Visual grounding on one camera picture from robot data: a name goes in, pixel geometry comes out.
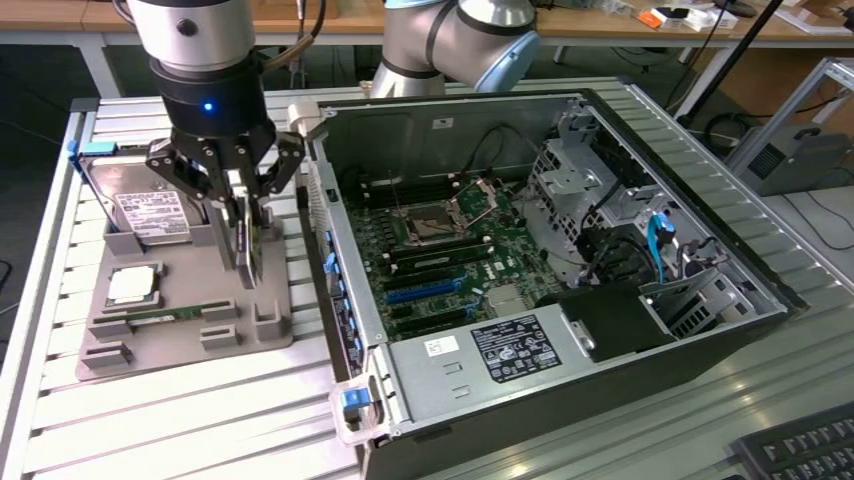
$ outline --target motherboard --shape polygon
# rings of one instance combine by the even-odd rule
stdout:
[[[368,185],[347,211],[393,340],[520,313],[562,290],[517,188],[483,177]]]

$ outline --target blue cable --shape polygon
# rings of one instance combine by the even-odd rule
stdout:
[[[676,228],[670,223],[667,215],[656,213],[650,217],[650,223],[646,229],[646,242],[650,247],[650,254],[652,254],[652,260],[655,260],[655,268],[658,269],[658,282],[664,283],[664,265],[662,263],[662,256],[658,253],[658,232],[664,230],[667,232],[675,232]]]

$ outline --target blue pcie slot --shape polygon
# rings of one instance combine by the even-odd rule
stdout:
[[[444,295],[445,293],[456,293],[463,286],[464,278],[465,277],[463,276],[460,278],[455,278],[448,282],[416,288],[415,290],[389,293],[388,295],[385,295],[385,304],[396,305],[397,303],[411,302],[412,300],[435,297],[436,295]]]

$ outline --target hard drive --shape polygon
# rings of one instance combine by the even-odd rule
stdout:
[[[189,227],[203,225],[201,203],[147,166],[144,156],[88,157],[80,168],[118,232],[143,245],[188,242]]]

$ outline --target metal pole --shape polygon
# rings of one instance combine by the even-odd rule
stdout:
[[[756,38],[756,35],[759,34],[762,27],[764,27],[764,24],[767,23],[771,16],[774,15],[774,12],[776,11],[776,7],[779,7],[782,3],[783,3],[783,0],[771,0],[768,2],[767,6],[764,7],[764,10],[762,10],[762,13],[759,14],[759,17],[756,17],[756,21],[750,27],[750,30],[747,31],[744,38],[742,38],[742,41],[738,42],[738,45],[735,46],[735,50],[732,50],[732,54],[726,59],[723,67],[720,67],[720,70],[718,71],[714,78],[711,79],[711,82],[708,82],[708,86],[706,87],[706,90],[703,90],[703,93],[699,95],[699,98],[696,99],[696,102],[694,103],[691,110],[688,110],[688,113],[686,113],[684,116],[676,118],[676,121],[679,122],[679,124],[682,124],[686,128],[691,126],[691,122],[694,121],[694,116],[706,105],[706,102],[708,101],[711,94],[715,92],[715,90],[718,90],[718,87],[720,86],[723,79],[728,75],[730,70],[735,66],[735,63],[738,63],[738,60],[742,58],[742,55],[747,50],[747,47],[750,47],[750,44]]]

